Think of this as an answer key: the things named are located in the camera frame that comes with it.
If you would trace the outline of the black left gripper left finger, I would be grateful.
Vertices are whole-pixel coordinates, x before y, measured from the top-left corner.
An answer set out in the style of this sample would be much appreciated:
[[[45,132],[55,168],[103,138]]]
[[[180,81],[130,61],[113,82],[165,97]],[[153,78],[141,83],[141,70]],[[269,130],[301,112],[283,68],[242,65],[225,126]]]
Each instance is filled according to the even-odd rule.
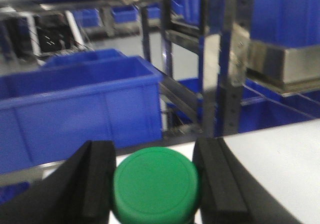
[[[0,206],[2,224],[107,224],[116,152],[87,141],[59,168]]]

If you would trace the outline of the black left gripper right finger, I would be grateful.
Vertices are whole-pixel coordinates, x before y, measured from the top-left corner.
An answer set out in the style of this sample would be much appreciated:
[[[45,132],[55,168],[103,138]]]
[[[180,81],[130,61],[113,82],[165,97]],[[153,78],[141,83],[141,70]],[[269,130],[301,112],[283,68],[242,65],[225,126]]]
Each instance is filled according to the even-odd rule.
[[[198,138],[192,161],[200,178],[204,224],[298,224],[240,163],[223,138]]]

